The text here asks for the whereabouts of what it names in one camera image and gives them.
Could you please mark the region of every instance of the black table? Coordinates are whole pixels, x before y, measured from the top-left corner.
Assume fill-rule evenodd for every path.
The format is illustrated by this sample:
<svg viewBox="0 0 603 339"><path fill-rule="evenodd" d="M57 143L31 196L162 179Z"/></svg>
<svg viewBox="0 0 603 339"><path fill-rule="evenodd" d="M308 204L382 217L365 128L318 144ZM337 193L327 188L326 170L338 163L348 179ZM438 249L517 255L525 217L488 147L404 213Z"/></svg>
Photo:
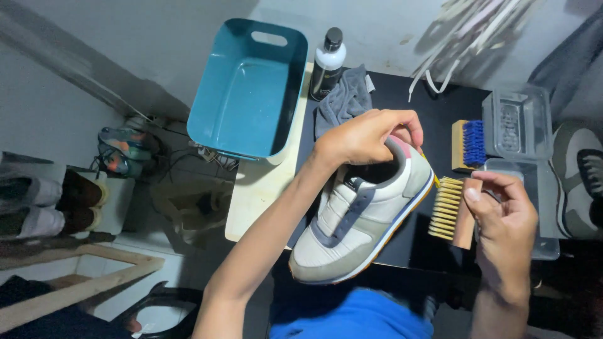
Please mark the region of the black table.
<svg viewBox="0 0 603 339"><path fill-rule="evenodd" d="M460 119L481 119L482 101L487 90L448 85L442 94L433 94L426 81L415 86L412 101L408 102L408 88L412 78L368 72L376 91L372 93L376 109L412 109L419 116L425 133L422 149L438 178L465 177L450 169L451 126ZM303 121L297 170L314 146L314 119L318 102L308 99ZM448 245L427 234L434 205L435 186L429 195L412 211L383 248L375 263L403 268L446 273L479 273L475 264L475 244L471 251ZM302 231L317 211L317 201L297 226L288 245L293 247Z"/></svg>

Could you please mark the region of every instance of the hand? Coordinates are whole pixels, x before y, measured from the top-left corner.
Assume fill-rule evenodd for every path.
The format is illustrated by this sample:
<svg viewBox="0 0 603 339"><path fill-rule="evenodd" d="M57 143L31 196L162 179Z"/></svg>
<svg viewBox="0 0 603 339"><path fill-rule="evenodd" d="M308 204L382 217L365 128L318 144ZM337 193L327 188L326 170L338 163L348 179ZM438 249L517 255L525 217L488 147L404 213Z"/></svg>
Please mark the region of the hand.
<svg viewBox="0 0 603 339"><path fill-rule="evenodd" d="M498 202L487 192L465 191L464 198L480 226L477 260L482 278L508 303L529 298L529 267L538 214L514 176L475 171L482 190L500 197Z"/></svg>
<svg viewBox="0 0 603 339"><path fill-rule="evenodd" d="M422 153L423 129L417 112L413 110L371 109L330 129L316 141L314 147L317 153L324 154L337 165L386 162L394 159L384 145L390 134Z"/></svg>

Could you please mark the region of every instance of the bottle label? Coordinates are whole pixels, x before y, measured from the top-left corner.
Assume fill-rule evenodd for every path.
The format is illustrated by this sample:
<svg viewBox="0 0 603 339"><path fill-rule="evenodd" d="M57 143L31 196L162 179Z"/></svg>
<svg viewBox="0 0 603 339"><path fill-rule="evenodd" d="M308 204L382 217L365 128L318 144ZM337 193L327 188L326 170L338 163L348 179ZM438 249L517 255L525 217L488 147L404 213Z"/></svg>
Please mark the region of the bottle label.
<svg viewBox="0 0 603 339"><path fill-rule="evenodd" d="M314 63L310 82L310 95L312 95L312 98L316 100L324 99L335 88L337 81L341 77L341 71L341 67L332 71L325 71L318 64Z"/></svg>

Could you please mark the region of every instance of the blue shirt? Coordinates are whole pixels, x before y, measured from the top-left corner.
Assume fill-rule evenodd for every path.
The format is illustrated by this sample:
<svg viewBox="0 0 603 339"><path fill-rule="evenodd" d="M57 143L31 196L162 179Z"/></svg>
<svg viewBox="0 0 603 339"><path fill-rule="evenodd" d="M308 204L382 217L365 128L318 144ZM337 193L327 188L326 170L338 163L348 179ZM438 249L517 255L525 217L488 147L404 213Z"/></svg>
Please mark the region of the blue shirt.
<svg viewBox="0 0 603 339"><path fill-rule="evenodd" d="M271 339L427 339L429 320L372 290L357 289L335 309L290 323L273 323Z"/></svg>

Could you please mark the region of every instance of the plastic tray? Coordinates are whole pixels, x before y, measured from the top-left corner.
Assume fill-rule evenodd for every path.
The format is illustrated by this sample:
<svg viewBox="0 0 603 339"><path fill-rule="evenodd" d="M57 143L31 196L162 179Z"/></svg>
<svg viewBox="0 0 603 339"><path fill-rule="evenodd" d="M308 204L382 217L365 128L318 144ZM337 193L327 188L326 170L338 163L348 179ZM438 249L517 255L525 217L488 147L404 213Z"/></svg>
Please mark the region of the plastic tray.
<svg viewBox="0 0 603 339"><path fill-rule="evenodd" d="M553 155L551 108L544 88L520 84L495 89L482 102L486 153L515 160Z"/></svg>
<svg viewBox="0 0 603 339"><path fill-rule="evenodd" d="M191 139L226 156L280 163L307 56L308 41L296 30L247 19L226 21L213 41L191 108Z"/></svg>
<svg viewBox="0 0 603 339"><path fill-rule="evenodd" d="M548 192L538 189L538 166L539 164L536 162L488 159L484 164L484 170L510 174L522 179L523 187L525 187L530 201L538 210L538 214L540 215L541 211L544 214L549 214L555 209L550 209L543 205L546 201L543 195L548 194ZM538 229L536 230L536 237L534 239L534 249L532 250L532 259L534 260L556 260L561 253L559 239L542 238L540 236L541 227L549 226L547 224L551 222L547 220L548 219L544 220L543 218L540 218L538 222Z"/></svg>

